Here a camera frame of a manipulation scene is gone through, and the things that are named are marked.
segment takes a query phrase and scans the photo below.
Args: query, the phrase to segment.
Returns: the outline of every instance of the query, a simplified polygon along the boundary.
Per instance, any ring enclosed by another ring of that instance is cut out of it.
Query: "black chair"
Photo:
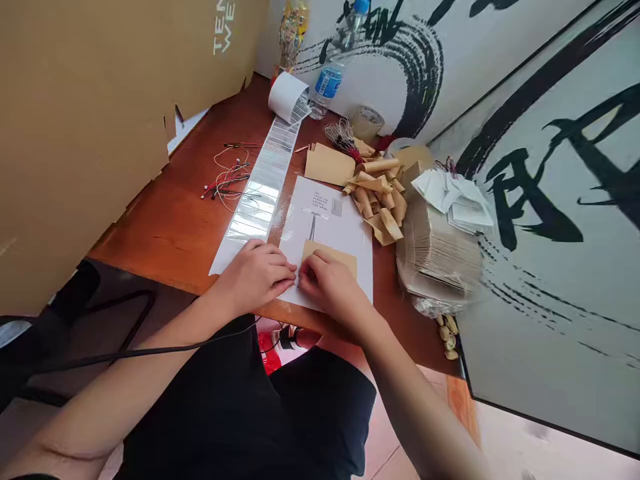
[[[145,308],[129,330],[119,351],[129,348],[153,307],[155,292],[138,290],[87,308],[99,285],[98,270],[90,262],[82,260],[76,274],[56,294],[53,302],[43,310],[40,316],[36,318],[0,317],[0,325],[18,319],[26,320],[31,324],[26,332],[0,349],[0,365],[9,371],[0,377],[0,413],[14,397],[38,401],[54,407],[64,406],[69,401],[68,397],[47,389],[29,386],[30,374],[12,373],[11,368],[38,364],[64,352],[71,340],[71,329],[81,318],[138,297],[146,297]]]

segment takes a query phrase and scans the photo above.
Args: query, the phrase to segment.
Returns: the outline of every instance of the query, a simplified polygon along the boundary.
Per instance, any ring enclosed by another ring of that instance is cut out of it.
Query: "black shorts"
[[[252,322],[244,315],[216,336]],[[252,327],[183,366],[125,439],[116,479],[350,479],[364,474],[375,395],[360,370],[318,347],[268,377]]]

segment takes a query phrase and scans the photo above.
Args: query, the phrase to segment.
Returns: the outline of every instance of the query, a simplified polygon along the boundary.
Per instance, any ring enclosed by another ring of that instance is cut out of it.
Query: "finger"
[[[289,270],[287,267],[271,267],[269,272],[269,281],[271,283],[279,282],[280,280],[295,280],[295,273]]]
[[[269,254],[269,264],[270,265],[279,265],[280,267],[286,267],[291,271],[296,271],[296,269],[298,268],[297,265],[289,263],[287,261],[287,258],[284,255],[282,255],[282,254],[278,255],[277,253],[270,253]]]
[[[269,301],[278,298],[284,292],[287,291],[289,287],[291,287],[295,283],[295,280],[280,280],[273,284],[271,289],[269,290],[269,294],[267,298]]]
[[[320,297],[320,288],[317,282],[306,273],[300,274],[300,282],[298,285],[300,286],[300,290],[311,298],[316,299]]]
[[[335,262],[335,261],[336,261],[336,259],[335,259],[335,258],[333,258],[330,254],[328,254],[327,252],[325,252],[325,251],[323,251],[323,250],[319,250],[319,249],[318,249],[318,250],[314,250],[314,251],[313,251],[313,254],[314,254],[316,257],[320,257],[320,258],[321,258],[322,260],[324,260],[324,262],[326,262],[326,263],[332,263],[332,262]]]
[[[251,239],[248,242],[246,242],[242,248],[240,249],[241,252],[246,252],[246,251],[250,251],[253,250],[254,248],[258,248],[260,245],[264,245],[265,242],[260,240],[260,239]]]
[[[284,254],[280,251],[280,249],[272,243],[264,243],[260,245],[258,248],[256,248],[256,252],[260,253],[261,255],[278,253],[284,257]]]
[[[314,275],[317,276],[326,266],[326,262],[318,257],[315,253],[307,257],[303,263],[305,271],[312,270]]]

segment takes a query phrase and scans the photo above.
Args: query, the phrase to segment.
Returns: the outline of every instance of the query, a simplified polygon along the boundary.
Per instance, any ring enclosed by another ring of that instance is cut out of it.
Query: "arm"
[[[192,345],[293,285],[295,266],[273,245],[251,240],[218,281],[139,348]],[[0,474],[96,479],[195,350],[122,359],[74,397]]]
[[[348,268],[316,250],[300,287],[344,324],[365,352],[391,424],[421,478],[488,479],[485,460],[448,405],[360,290]]]

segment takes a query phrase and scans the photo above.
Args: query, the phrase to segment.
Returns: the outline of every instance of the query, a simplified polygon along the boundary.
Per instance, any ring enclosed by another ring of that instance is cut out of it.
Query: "person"
[[[349,479],[364,471],[373,374],[421,478],[488,479],[480,450],[348,268],[320,250],[302,264],[298,288],[361,350],[323,337],[266,376],[248,314],[293,287],[295,270],[274,245],[248,241],[204,295],[139,347],[217,340],[118,360],[0,478],[96,479],[124,440],[116,479]]]

